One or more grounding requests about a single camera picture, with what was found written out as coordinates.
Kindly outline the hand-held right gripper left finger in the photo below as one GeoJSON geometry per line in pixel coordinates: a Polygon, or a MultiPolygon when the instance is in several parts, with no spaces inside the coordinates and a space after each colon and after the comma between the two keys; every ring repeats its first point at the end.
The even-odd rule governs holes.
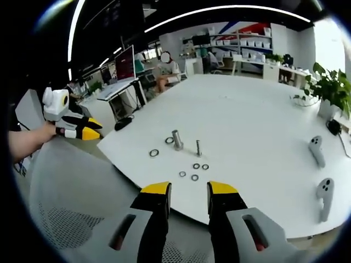
{"type": "Polygon", "coordinates": [[[109,241],[122,262],[161,262],[171,209],[169,181],[140,190],[109,241]]]}

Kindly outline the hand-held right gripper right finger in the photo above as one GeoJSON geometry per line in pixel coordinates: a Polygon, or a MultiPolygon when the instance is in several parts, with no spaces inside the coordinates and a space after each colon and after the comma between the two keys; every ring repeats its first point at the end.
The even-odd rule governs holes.
{"type": "Polygon", "coordinates": [[[207,183],[209,232],[216,262],[298,262],[283,228],[249,208],[234,187],[207,183]]]}

